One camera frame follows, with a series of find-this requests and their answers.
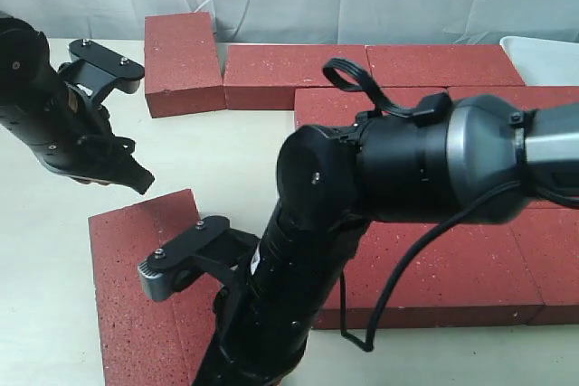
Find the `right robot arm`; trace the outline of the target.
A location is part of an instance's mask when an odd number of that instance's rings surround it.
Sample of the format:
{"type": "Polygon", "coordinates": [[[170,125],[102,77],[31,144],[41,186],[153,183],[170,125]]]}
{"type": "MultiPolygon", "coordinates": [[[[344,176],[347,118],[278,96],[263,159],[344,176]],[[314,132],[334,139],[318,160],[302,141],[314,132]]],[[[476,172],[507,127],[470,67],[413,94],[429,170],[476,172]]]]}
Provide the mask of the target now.
{"type": "Polygon", "coordinates": [[[534,199],[578,205],[578,107],[524,111],[492,95],[373,110],[350,127],[300,127],[283,143],[279,199],[256,248],[215,299],[198,385],[273,385],[300,362],[308,334],[373,222],[427,223],[397,261],[356,345],[374,348],[402,274],[461,223],[502,224],[534,199]]]}

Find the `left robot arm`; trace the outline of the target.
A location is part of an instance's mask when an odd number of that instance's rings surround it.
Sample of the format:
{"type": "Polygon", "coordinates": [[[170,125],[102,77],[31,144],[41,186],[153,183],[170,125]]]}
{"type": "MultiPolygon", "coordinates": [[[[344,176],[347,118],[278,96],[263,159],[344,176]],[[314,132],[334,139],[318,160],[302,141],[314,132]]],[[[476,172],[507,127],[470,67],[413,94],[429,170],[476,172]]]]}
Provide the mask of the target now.
{"type": "Polygon", "coordinates": [[[135,93],[143,66],[89,39],[68,50],[54,69],[45,34],[2,15],[2,126],[54,174],[145,193],[155,177],[134,158],[134,140],[114,134],[103,104],[115,89],[135,93]]]}

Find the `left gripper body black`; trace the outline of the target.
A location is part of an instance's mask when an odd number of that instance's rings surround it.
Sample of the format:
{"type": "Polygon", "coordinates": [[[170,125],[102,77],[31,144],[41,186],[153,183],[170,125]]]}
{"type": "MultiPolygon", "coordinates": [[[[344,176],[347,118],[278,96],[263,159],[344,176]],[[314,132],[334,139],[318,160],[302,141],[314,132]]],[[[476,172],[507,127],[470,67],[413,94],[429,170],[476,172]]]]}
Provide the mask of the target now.
{"type": "Polygon", "coordinates": [[[145,193],[155,181],[133,157],[135,141],[115,135],[106,110],[66,87],[1,94],[1,125],[53,174],[90,184],[117,184],[145,193]]]}

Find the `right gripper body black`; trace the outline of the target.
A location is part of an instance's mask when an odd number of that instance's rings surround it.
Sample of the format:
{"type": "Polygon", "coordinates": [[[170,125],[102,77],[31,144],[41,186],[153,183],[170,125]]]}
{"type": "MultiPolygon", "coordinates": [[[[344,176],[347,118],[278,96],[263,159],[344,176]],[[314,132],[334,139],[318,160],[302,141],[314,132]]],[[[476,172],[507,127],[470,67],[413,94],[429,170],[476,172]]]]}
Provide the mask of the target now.
{"type": "Polygon", "coordinates": [[[215,300],[216,327],[196,385],[276,385],[299,364],[308,334],[366,221],[303,231],[276,207],[238,286],[215,300]]]}

